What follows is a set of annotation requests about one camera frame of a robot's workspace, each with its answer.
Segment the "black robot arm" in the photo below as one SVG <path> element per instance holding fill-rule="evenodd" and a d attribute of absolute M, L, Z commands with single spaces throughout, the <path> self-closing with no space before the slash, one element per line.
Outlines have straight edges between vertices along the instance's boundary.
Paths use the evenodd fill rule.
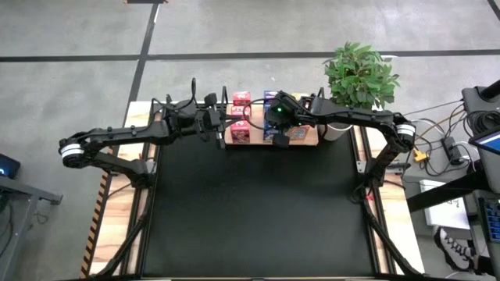
<path fill-rule="evenodd" d="M 191 89 L 194 97 L 194 80 Z M 204 108 L 199 108 L 193 98 L 178 102 L 175 105 L 167 98 L 166 104 L 158 104 L 162 106 L 164 117 L 159 121 L 150 122 L 147 126 L 131 126 L 119 129 L 112 127 L 107 129 L 96 128 L 60 140 L 59 153 L 62 156 L 62 163 L 70 168 L 81 169 L 94 166 L 108 173 L 122 173 L 130 179 L 133 187 L 146 188 L 151 185 L 152 178 L 144 160 L 128 161 L 103 153 L 101 150 L 120 144 L 151 143 L 169 145 L 178 138 L 191 135 L 198 135 L 204 141 L 207 141 L 209 133 L 216 133 L 217 144 L 220 148 L 223 148 L 225 145 L 223 140 L 225 128 L 241 119 L 239 116 L 227 115 L 223 111 L 223 106 L 220 106 L 220 109 L 217 110 L 216 94 L 209 94 L 205 97 Z"/>
<path fill-rule="evenodd" d="M 370 162 L 370 167 L 366 167 L 367 187 L 380 187 L 385 169 L 400 153 L 413 149 L 415 141 L 414 125 L 400 113 L 347 108 L 320 97 L 320 94 L 297 101 L 293 96 L 280 91 L 270 101 L 265 119 L 280 131 L 273 138 L 273 143 L 280 147 L 288 146 L 289 138 L 284 133 L 292 126 L 327 125 L 337 122 L 378 129 L 384 135 L 387 145 L 375 161 Z"/>

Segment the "green plant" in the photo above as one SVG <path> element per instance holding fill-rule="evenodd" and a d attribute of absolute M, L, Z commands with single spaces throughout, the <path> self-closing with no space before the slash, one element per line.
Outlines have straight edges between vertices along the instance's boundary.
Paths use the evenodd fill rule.
<path fill-rule="evenodd" d="M 332 98 L 339 105 L 384 108 L 386 102 L 394 102 L 399 75 L 391 75 L 392 66 L 383 63 L 378 52 L 370 51 L 371 46 L 359 46 L 347 42 L 324 63 Z"/>

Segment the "black tabletop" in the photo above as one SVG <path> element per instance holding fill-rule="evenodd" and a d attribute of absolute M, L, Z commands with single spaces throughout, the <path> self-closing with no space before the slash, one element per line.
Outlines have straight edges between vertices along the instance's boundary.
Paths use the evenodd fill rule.
<path fill-rule="evenodd" d="M 349 133 L 317 147 L 162 148 L 145 276 L 370 276 Z"/>

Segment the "yellow connector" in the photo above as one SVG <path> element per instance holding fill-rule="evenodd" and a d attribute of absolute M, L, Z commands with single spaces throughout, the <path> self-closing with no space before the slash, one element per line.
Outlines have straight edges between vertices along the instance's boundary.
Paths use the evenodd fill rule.
<path fill-rule="evenodd" d="M 414 148 L 413 152 L 415 152 L 415 162 L 422 162 L 423 160 L 427 159 L 427 154 L 420 152 L 420 150 Z"/>

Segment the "gray floor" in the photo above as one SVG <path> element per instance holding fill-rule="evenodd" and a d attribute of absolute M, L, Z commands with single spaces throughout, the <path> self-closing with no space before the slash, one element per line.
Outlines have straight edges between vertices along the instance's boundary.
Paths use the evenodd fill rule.
<path fill-rule="evenodd" d="M 121 0 L 4 0 L 0 56 L 138 54 L 151 7 Z M 161 6 L 149 53 L 328 52 L 345 41 L 381 51 L 500 49 L 499 34 L 500 21 L 486 0 L 187 0 Z M 137 99 L 188 98 L 193 76 L 199 98 L 219 94 L 223 85 L 257 98 L 264 90 L 317 91 L 327 86 L 323 60 L 147 62 Z M 40 204 L 50 219 L 29 232 L 17 279 L 78 276 L 101 171 L 64 168 L 58 140 L 78 130 L 121 126 L 136 65 L 0 63 L 0 153 L 23 163 L 21 181 L 64 194 L 58 207 Z M 396 58 L 392 65 L 402 87 L 387 108 L 402 113 L 458 100 L 464 87 L 500 78 L 500 56 Z M 455 106 L 411 117 L 440 120 Z M 426 127 L 419 124 L 418 131 Z M 439 137 L 434 131 L 427 136 Z M 461 127 L 453 136 L 466 140 Z M 433 158 L 437 169 L 445 165 L 440 156 Z M 408 174 L 422 171 L 414 165 Z M 419 237 L 419 246 L 427 273 L 452 272 L 429 237 Z"/>

